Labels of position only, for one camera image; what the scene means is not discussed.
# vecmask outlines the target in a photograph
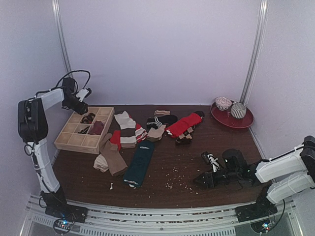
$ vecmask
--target ceramic cup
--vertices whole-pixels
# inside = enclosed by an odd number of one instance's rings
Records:
[[[246,106],[240,102],[234,102],[231,108],[231,115],[237,119],[243,119],[246,115]]]
[[[216,106],[220,111],[227,110],[232,105],[232,102],[230,99],[227,99],[226,97],[217,97],[216,98]]]

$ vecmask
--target white wall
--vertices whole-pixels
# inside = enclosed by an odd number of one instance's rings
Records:
[[[263,49],[248,107],[266,157],[315,136],[315,2],[270,1]],[[295,197],[308,236],[315,232],[315,192]]]
[[[91,71],[94,104],[239,99],[259,0],[60,1],[72,69]]]
[[[0,235],[19,231],[30,193],[39,183],[17,131],[17,105],[51,88],[65,73],[51,0],[0,1]],[[56,106],[47,112],[48,150],[68,117]]]

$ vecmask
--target metal pole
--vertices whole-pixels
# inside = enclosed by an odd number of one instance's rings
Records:
[[[242,91],[240,102],[245,104],[246,99],[248,98],[251,88],[250,85],[252,84],[255,66],[257,64],[258,54],[261,48],[263,33],[266,25],[266,15],[267,15],[267,7],[268,7],[268,0],[261,0],[260,2],[260,11],[257,23],[257,30],[256,30],[256,37],[254,42],[254,47],[252,50],[252,58],[250,61],[250,66],[248,68],[246,80],[244,83],[244,88]]]
[[[59,0],[52,0],[52,5],[53,5],[53,12],[54,12],[54,17],[56,21],[56,26],[57,26],[57,31],[59,35],[59,42],[62,50],[62,55],[63,55],[63,63],[65,70],[67,73],[71,71],[71,66],[70,66],[70,60],[67,52],[67,48],[65,46],[65,39],[63,35],[63,25],[62,25],[62,19],[61,19],[61,14],[60,14],[60,9],[59,9]]]

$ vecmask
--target red plate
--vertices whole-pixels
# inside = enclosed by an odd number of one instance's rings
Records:
[[[231,115],[231,107],[230,106],[225,111],[220,111],[219,108],[216,106],[216,103],[213,103],[210,110],[212,116],[220,123],[236,129],[244,129],[248,128],[254,122],[254,116],[252,112],[247,108],[246,115],[243,119],[236,119]]]

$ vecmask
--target robotic arm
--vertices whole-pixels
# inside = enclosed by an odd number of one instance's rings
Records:
[[[201,154],[207,164],[213,156]],[[239,222],[253,220],[277,213],[275,204],[307,188],[315,188],[315,138],[307,136],[301,145],[275,158],[261,160],[248,165],[239,150],[223,152],[226,168],[214,168],[194,179],[207,188],[214,188],[221,182],[238,181],[241,185],[254,186],[267,183],[278,177],[287,176],[280,182],[263,188],[255,204],[235,209]]]
[[[76,81],[67,77],[70,73],[63,76],[56,87],[48,91],[38,92],[34,98],[19,102],[18,132],[25,143],[25,153],[32,158],[40,183],[41,196],[47,206],[45,213],[66,221],[84,223],[87,208],[67,204],[47,152],[48,124],[45,111],[58,103],[62,103],[64,109],[72,109],[81,115],[88,111],[88,105],[83,102],[83,99],[89,96],[92,91],[85,88],[85,84],[83,89],[78,92]],[[63,81],[62,86],[58,87],[61,80]]]

